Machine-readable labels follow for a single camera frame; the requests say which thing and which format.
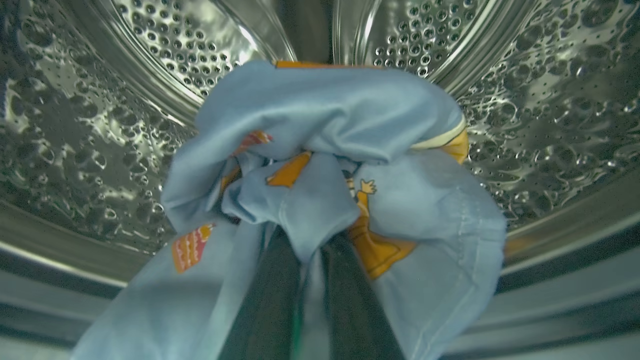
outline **cartoon hand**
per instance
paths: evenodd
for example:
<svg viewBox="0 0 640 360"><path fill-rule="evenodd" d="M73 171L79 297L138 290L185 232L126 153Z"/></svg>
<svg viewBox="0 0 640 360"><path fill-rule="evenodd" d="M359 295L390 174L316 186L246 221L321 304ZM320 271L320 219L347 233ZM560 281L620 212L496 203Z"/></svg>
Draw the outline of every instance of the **cartoon hand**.
<svg viewBox="0 0 640 360"><path fill-rule="evenodd" d="M364 181L364 180L360 180L360 191L366 193L366 194L374 194L376 193L376 185L374 184L374 181L371 180L369 182Z"/></svg>

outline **red and orange print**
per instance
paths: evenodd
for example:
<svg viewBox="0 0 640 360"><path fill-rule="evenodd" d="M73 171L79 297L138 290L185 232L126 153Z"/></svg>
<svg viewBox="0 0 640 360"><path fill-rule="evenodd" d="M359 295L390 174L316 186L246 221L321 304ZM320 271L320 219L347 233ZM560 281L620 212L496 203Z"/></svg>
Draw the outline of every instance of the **red and orange print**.
<svg viewBox="0 0 640 360"><path fill-rule="evenodd" d="M270 143L272 141L273 141L273 138L271 137L271 135L265 133L264 131L262 130L252 131L251 133L249 133L247 136L244 137L244 139L240 143L240 146L236 149L236 151L234 151L233 155L234 156L238 155L246 151L247 149L249 149L249 147L253 145Z"/></svg>
<svg viewBox="0 0 640 360"><path fill-rule="evenodd" d="M171 246L173 263L178 274L182 274L200 262L202 252L211 236L215 224L207 224L175 240Z"/></svg>

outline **light blue fabric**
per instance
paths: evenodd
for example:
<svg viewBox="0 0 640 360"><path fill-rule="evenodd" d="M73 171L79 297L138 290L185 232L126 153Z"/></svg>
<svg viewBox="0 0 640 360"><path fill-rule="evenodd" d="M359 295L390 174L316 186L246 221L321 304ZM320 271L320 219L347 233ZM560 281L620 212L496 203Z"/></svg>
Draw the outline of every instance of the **light blue fabric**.
<svg viewBox="0 0 640 360"><path fill-rule="evenodd" d="M256 61L233 71L200 110L200 133L175 155L162 198L180 233L216 223L202 260L177 274L163 249L73 359L216 359L277 224L303 263L297 358L328 360L316 250L360 216L354 195L363 182L375 185L367 195L370 230L418 243L372 287L407 360L439 357L491 298L506 238L505 219L468 172L438 149L409 150L460 119L439 88L396 70L275 69ZM269 141L230 158L256 130ZM314 153L291 188L267 185L302 150ZM242 178L221 191L238 164Z"/></svg>

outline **cartoon print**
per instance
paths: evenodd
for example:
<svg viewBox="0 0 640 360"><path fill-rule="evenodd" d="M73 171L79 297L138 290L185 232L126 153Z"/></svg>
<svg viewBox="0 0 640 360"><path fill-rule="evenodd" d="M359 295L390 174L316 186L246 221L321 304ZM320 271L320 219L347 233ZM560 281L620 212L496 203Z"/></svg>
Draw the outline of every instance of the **cartoon print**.
<svg viewBox="0 0 640 360"><path fill-rule="evenodd" d="M285 165L276 170L272 176L267 177L267 185L269 186L286 186L292 188L293 184L300 176L302 169L307 166L311 159L311 152L305 151L297 155L293 159L287 161Z"/></svg>
<svg viewBox="0 0 640 360"><path fill-rule="evenodd" d="M242 170L239 165L233 168L226 176L222 177L220 180L220 197L225 193L225 190L229 185L231 185L234 181L240 179L242 177Z"/></svg>
<svg viewBox="0 0 640 360"><path fill-rule="evenodd" d="M273 141L273 137L271 137L271 135L265 133L264 131L262 130L252 131L251 133L249 133L247 136L244 137L244 139L240 143L240 146L236 149L236 151L233 152L232 155L233 156L238 155L246 151L247 149L249 149L249 147L252 145L270 143L272 141Z"/></svg>
<svg viewBox="0 0 640 360"><path fill-rule="evenodd" d="M462 164L469 156L469 137L467 132L461 132L441 149L451 155L459 164Z"/></svg>
<svg viewBox="0 0 640 360"><path fill-rule="evenodd" d="M416 244L373 233L369 230L369 196L376 193L374 180L360 180L360 190L355 191L353 175L343 170L349 190L360 208L360 217L347 230L347 234L369 277L373 280L384 274L396 262L404 259L415 248Z"/></svg>
<svg viewBox="0 0 640 360"><path fill-rule="evenodd" d="M200 262L202 252L216 224L207 224L175 240L171 246L173 264L178 274Z"/></svg>

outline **stainless steel drum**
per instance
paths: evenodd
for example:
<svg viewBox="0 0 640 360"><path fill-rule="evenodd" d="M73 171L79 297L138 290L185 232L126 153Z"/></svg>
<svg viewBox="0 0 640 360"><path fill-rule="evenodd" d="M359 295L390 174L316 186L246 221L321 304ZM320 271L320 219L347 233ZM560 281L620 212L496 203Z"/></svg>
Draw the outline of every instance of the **stainless steel drum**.
<svg viewBox="0 0 640 360"><path fill-rule="evenodd" d="M3 1L0 248L123 286L174 236L158 198L203 98L251 59L324 61L331 19L334 62L404 69L459 99L466 166L510 221L504 273L547 261L640 220L638 8Z"/></svg>
<svg viewBox="0 0 640 360"><path fill-rule="evenodd" d="M459 99L466 166L509 219L505 274L640 220L638 1L335 8L337 61L404 69Z"/></svg>

